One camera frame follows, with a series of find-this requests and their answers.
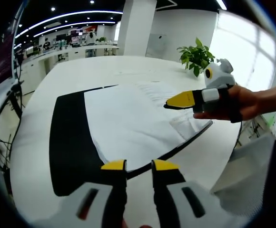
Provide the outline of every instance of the white cloth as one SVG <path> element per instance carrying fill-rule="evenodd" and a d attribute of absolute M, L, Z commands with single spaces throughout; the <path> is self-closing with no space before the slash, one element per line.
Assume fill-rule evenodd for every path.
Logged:
<path fill-rule="evenodd" d="M 159 82 L 86 92 L 89 130 L 102 161 L 126 159 L 127 171 L 139 169 L 200 132 L 209 121 L 163 107 L 177 93 Z"/>
<path fill-rule="evenodd" d="M 96 39 L 97 39 L 97 36 L 94 32 L 89 32 L 87 35 L 86 35 L 86 44 L 91 44 L 91 43 L 95 43 L 96 42 Z"/>

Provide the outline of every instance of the ceiling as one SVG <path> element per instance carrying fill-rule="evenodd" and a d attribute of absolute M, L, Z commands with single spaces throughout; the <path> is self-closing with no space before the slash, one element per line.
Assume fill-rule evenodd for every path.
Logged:
<path fill-rule="evenodd" d="M 173 0 L 177 3 L 177 6 L 164 8 L 160 10 L 171 10 L 171 9 L 197 9 L 197 10 L 209 10 L 217 11 L 220 9 L 220 6 L 217 4 L 216 0 Z M 257 23 L 256 18 L 253 13 L 250 12 L 242 1 L 234 0 L 223 0 L 228 11 L 236 13 L 242 17 L 245 17 L 255 23 Z M 94 4 L 91 4 L 89 0 L 30 0 L 26 6 L 20 24 L 22 27 L 18 29 L 18 34 L 24 31 L 25 29 L 33 26 L 41 21 L 50 19 L 55 16 L 59 16 L 66 13 L 73 13 L 79 11 L 87 10 L 107 10 L 107 11 L 123 11 L 123 6 L 125 0 L 94 0 Z M 168 0 L 158 0 L 157 8 L 171 5 L 171 2 Z M 39 37 L 33 38 L 34 35 L 45 31 L 44 26 L 50 25 L 54 22 L 59 22 L 60 25 L 67 25 L 72 23 L 79 22 L 88 22 L 88 21 L 114 21 L 118 22 L 121 20 L 121 14 L 114 13 L 84 13 L 78 15 L 71 15 L 62 17 L 59 19 L 52 20 L 50 22 L 39 25 L 25 34 L 21 35 L 16 39 L 16 44 L 23 43 L 24 41 L 30 43 L 30 40 L 38 39 Z"/>

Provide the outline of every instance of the office desk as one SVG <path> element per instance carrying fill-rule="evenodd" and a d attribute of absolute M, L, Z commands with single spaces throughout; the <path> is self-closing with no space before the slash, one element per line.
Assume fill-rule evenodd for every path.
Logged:
<path fill-rule="evenodd" d="M 36 57 L 29 58 L 22 64 L 21 81 L 24 81 L 22 86 L 23 94 L 30 93 L 39 86 L 41 81 L 55 66 L 58 61 L 58 55 L 68 53 L 69 60 L 85 58 L 86 50 L 96 50 L 97 56 L 103 56 L 105 49 L 111 49 L 114 55 L 117 55 L 117 46 L 113 45 L 92 45 L 83 47 L 69 47 L 63 50 L 51 50 Z"/>
<path fill-rule="evenodd" d="M 155 58 L 111 56 L 60 63 L 44 78 L 22 115 L 11 154 L 10 179 L 15 205 L 29 222 L 57 213 L 62 197 L 54 194 L 49 167 L 49 134 L 58 96 L 137 81 L 165 81 L 182 90 L 205 87 L 204 78 L 190 78 L 180 63 Z M 240 123 L 214 121 L 200 137 L 169 159 L 187 180 L 211 189 L 235 146 Z M 129 227 L 158 227 L 151 171 L 128 181 L 124 218 Z"/>

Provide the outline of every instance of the potted plant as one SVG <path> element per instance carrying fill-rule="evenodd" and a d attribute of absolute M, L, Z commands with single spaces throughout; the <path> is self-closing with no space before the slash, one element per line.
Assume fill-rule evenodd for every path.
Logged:
<path fill-rule="evenodd" d="M 207 46 L 203 46 L 200 40 L 196 37 L 196 47 L 179 47 L 181 54 L 180 60 L 181 64 L 186 64 L 185 69 L 193 69 L 194 75 L 198 75 L 206 69 L 210 62 L 214 61 L 214 56 L 209 52 Z"/>
<path fill-rule="evenodd" d="M 96 39 L 96 41 L 98 42 L 105 42 L 106 41 L 106 37 L 100 37 L 99 39 Z"/>

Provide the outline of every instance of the round table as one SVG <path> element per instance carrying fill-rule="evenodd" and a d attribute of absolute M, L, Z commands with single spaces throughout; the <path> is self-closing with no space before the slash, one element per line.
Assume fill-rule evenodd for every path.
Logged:
<path fill-rule="evenodd" d="M 63 197 L 54 194 L 49 167 L 49 133 L 58 96 L 96 87 L 137 81 L 164 81 L 181 90 L 205 88 L 204 76 L 189 77 L 180 63 L 147 57 L 111 56 L 57 64 L 26 106 L 14 140 L 10 179 L 16 208 L 28 221 L 57 213 Z M 240 123 L 214 123 L 169 161 L 180 165 L 186 180 L 211 189 L 223 172 Z M 151 171 L 128 180 L 124 218 L 129 227 L 159 227 L 153 203 Z"/>

